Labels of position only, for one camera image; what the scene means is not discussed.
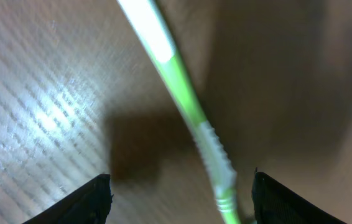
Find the glossy surface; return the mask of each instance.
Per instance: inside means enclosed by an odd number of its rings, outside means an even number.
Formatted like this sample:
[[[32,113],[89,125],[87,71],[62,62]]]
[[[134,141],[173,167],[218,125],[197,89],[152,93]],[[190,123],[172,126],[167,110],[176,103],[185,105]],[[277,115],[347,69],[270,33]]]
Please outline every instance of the glossy surface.
[[[352,223],[352,2],[159,1],[252,214],[255,167]],[[0,223],[111,172],[108,223],[222,223],[116,1],[0,1]]]

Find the wood grain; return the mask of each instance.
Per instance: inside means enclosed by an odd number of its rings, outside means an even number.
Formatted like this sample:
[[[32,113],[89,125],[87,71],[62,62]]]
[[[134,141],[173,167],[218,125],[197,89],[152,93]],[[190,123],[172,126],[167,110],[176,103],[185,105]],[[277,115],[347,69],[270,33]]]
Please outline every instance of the wood grain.
[[[352,2],[159,1],[253,214],[259,167],[352,223]],[[0,1],[0,223],[102,172],[108,223],[222,223],[116,1]]]

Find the brown table surface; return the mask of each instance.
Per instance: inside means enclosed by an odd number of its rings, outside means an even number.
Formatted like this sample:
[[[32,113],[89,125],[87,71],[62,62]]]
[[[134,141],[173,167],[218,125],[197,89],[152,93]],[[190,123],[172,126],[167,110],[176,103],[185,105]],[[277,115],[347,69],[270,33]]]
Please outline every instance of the brown table surface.
[[[352,1],[161,0],[252,215],[254,168],[352,223]],[[108,223],[222,223],[115,0],[0,1],[0,223],[102,172]]]

